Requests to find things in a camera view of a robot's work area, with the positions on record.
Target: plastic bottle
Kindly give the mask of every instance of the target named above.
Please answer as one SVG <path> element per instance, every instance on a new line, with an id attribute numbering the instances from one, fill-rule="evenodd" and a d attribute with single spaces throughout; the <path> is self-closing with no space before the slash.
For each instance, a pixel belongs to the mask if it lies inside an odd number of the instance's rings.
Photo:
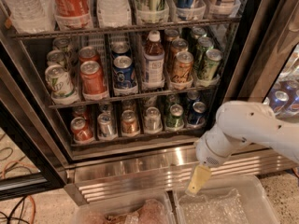
<path id="1" fill-rule="evenodd" d="M 164 48 L 161 44 L 159 31 L 150 31 L 143 52 L 143 81 L 156 83 L 163 80 Z"/>

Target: yellow object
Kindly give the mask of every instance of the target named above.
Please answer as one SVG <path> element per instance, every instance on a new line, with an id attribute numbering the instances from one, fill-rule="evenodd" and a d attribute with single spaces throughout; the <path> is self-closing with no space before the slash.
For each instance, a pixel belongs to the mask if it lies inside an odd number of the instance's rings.
<path id="1" fill-rule="evenodd" d="M 189 181 L 188 187 L 185 190 L 189 196 L 195 196 L 196 193 L 205 185 L 211 177 L 211 170 L 204 165 L 196 165 L 192 170 L 192 176 Z"/>

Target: white bottle cap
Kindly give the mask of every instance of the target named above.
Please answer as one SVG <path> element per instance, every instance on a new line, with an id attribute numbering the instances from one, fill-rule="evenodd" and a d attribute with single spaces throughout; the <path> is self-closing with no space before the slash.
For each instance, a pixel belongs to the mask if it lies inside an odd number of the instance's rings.
<path id="1" fill-rule="evenodd" d="M 153 41 L 153 42 L 160 41 L 159 31 L 150 31 L 149 32 L 149 40 Z"/>

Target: refrigerator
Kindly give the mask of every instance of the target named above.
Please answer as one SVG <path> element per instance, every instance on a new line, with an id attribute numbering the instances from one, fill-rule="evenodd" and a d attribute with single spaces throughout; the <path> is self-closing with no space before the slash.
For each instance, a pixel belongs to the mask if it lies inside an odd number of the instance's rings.
<path id="1" fill-rule="evenodd" d="M 101 26 L 97 5 L 92 4 L 93 27 L 62 30 L 55 24 L 54 31 L 22 33 L 9 27 L 9 9 L 1 3 L 1 105 L 11 127 L 27 137 L 25 146 L 18 142 L 7 123 L 1 123 L 9 137 L 19 146 L 37 167 L 34 175 L 26 175 L 28 182 L 22 185 L 15 178 L 1 180 L 1 199 L 11 198 L 14 189 L 21 189 L 15 196 L 46 189 L 64 188 L 77 205 L 121 196 L 134 190 L 171 190 L 176 184 L 189 179 L 198 160 L 193 142 L 209 130 L 218 107 L 229 100 L 264 102 L 284 65 L 299 42 L 297 34 L 298 0 L 238 0 L 234 16 L 201 17 L 190 21 L 165 16 L 162 22 L 148 24 L 140 21 L 142 14 L 135 11 L 130 0 L 128 14 L 122 26 Z M 174 7 L 167 1 L 169 14 Z M 205 27 L 223 53 L 217 80 L 208 85 L 174 88 L 168 82 L 149 89 L 141 79 L 142 35 L 158 30 L 163 37 L 165 29 L 190 31 L 193 26 Z M 107 94 L 101 99 L 86 99 L 78 85 L 79 100 L 72 104 L 56 104 L 45 80 L 47 54 L 52 51 L 55 38 L 68 37 L 75 49 L 94 46 L 101 55 L 107 84 Z M 137 90 L 123 93 L 115 89 L 112 76 L 111 44 L 125 41 L 131 46 L 135 59 Z M 188 91 L 200 91 L 206 105 L 205 123 L 195 127 L 166 129 L 147 133 L 144 126 L 143 104 L 146 98 L 157 97 L 157 108 L 163 117 L 165 98 L 177 94 L 181 99 Z M 139 130 L 135 135 L 125 135 L 121 126 L 121 104 L 135 100 Z M 101 136 L 97 118 L 100 106 L 109 102 L 117 135 L 112 140 Z M 85 105 L 93 121 L 93 138 L 88 143 L 75 142 L 71 131 L 74 107 Z M 278 155 L 274 150 L 251 144 L 238 150 L 231 159 L 213 175 L 266 174 L 294 167 L 296 164 Z M 39 182 L 42 188 L 35 188 Z"/>

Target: white robotic arm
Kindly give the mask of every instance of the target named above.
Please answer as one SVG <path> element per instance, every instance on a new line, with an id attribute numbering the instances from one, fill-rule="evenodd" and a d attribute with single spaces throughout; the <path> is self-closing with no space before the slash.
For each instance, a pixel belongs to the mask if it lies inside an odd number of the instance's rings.
<path id="1" fill-rule="evenodd" d="M 276 119 L 268 105 L 232 101 L 217 111 L 213 128 L 194 142 L 196 157 L 208 167 L 223 165 L 251 143 L 273 148 L 299 163 L 299 125 Z"/>

